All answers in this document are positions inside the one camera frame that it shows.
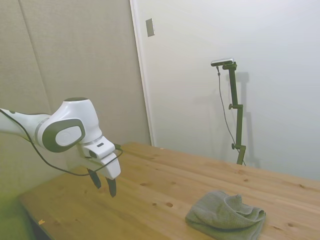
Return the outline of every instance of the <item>black metal stand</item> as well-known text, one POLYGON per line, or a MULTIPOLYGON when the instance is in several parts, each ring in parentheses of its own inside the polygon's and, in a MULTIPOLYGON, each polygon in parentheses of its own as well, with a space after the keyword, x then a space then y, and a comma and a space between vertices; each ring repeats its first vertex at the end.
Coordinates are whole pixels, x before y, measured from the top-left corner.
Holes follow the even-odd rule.
POLYGON ((237 63, 233 62, 231 64, 223 65, 222 69, 229 70, 231 98, 232 98, 232 104, 229 105, 229 109, 237 109, 235 144, 232 143, 231 147, 232 149, 239 150, 239 155, 236 163, 239 165, 242 165, 244 162, 246 146, 241 144, 244 106, 242 104, 238 104, 236 74, 235 74, 235 71, 237 70, 237 63))

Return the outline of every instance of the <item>light switch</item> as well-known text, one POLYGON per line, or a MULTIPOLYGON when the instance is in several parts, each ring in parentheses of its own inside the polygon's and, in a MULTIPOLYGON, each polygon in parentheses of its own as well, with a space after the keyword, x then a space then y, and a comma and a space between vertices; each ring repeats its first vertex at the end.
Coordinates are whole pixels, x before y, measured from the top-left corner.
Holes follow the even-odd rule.
POLYGON ((146 25, 146 32, 148 33, 148 37, 155 35, 155 27, 154 27, 154 20, 152 18, 145 21, 146 25))

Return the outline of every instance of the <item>beige wall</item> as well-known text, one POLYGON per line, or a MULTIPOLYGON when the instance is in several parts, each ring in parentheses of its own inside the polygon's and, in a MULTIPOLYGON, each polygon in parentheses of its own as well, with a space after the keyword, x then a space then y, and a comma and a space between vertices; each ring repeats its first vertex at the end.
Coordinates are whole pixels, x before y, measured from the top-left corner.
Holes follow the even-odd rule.
MULTIPOLYGON (((0 107, 54 112, 87 97, 104 135, 115 143, 150 143, 128 0, 1 0, 0 107)), ((42 151, 62 168, 73 151, 42 151)), ((32 239, 17 196, 60 174, 31 146, 0 133, 0 236, 32 239)))

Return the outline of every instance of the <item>gray towel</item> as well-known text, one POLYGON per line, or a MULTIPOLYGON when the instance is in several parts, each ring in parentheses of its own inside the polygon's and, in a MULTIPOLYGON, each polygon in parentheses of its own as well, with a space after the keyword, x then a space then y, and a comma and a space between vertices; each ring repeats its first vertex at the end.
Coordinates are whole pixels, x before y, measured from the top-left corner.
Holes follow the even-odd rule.
POLYGON ((216 240, 256 240, 265 219, 265 211, 223 191, 207 193, 185 217, 191 227, 216 240))

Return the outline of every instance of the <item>wooden table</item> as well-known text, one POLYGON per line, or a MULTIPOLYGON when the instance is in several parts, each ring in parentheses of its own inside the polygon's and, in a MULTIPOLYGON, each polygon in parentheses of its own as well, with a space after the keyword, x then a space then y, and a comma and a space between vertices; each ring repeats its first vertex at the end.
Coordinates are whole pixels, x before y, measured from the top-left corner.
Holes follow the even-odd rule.
POLYGON ((185 216, 223 190, 266 211, 259 240, 320 240, 318 181, 138 143, 123 149, 116 197, 102 177, 96 189, 90 177, 63 174, 24 193, 23 206, 56 240, 212 240, 185 216))

